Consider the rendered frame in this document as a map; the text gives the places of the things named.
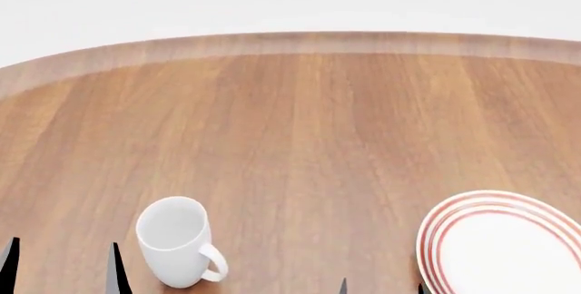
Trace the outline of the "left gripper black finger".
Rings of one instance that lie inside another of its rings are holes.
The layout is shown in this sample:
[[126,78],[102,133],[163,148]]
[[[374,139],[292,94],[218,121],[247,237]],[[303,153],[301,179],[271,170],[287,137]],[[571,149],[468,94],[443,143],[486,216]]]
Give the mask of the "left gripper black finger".
[[133,294],[129,285],[118,244],[110,247],[106,273],[105,294]]
[[0,294],[14,294],[20,258],[20,239],[13,237],[0,253]]

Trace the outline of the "white ceramic mug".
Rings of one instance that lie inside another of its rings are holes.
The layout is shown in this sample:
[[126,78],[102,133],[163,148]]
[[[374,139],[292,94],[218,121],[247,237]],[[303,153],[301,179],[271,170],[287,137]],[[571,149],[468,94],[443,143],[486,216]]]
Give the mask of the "white ceramic mug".
[[170,288],[220,282],[229,274],[226,259],[212,244],[207,211],[192,198],[172,196],[150,204],[135,232],[147,265]]

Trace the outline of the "white plate with red rings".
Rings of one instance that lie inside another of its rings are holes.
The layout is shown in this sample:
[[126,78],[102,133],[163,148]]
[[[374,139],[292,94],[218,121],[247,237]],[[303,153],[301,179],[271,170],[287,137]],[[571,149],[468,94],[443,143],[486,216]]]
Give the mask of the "white plate with red rings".
[[507,191],[462,192],[416,238],[424,294],[581,294],[581,224]]

